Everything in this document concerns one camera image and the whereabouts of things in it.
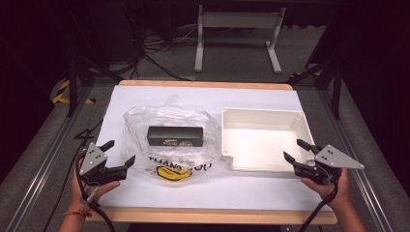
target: black box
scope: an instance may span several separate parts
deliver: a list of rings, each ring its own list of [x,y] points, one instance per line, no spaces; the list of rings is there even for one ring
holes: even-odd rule
[[[157,127],[148,128],[150,146],[202,147],[203,129],[200,127]]]

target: plastic bag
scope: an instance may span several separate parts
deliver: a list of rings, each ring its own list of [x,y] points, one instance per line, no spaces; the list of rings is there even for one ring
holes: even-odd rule
[[[175,104],[137,106],[124,114],[122,154],[135,155],[134,167],[169,181],[180,181],[208,171],[220,159],[220,127],[205,111],[192,111]],[[202,147],[150,146],[150,126],[201,127]]]

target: white tray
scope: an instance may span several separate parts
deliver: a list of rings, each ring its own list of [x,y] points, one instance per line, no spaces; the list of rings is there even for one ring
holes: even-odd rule
[[[298,138],[313,144],[302,111],[223,108],[221,115],[221,153],[232,170],[293,173],[283,151],[297,162],[313,159],[296,144]]]

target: white paper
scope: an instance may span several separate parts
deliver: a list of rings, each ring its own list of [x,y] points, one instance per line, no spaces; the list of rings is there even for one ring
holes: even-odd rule
[[[123,114],[135,106],[164,105],[170,97],[178,97],[184,108],[208,112],[219,124],[223,107],[303,111],[295,91],[116,86],[97,141],[101,146],[115,140],[115,146],[106,151],[108,167],[127,160],[121,156]],[[207,172],[177,183],[130,168],[127,180],[100,203],[113,207],[312,211],[320,201],[318,194],[294,175],[232,171],[228,163],[219,160]]]

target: yellow object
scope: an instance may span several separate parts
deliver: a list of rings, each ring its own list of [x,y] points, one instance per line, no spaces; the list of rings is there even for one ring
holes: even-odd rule
[[[168,181],[181,181],[192,175],[191,170],[175,170],[164,166],[157,166],[157,174]]]

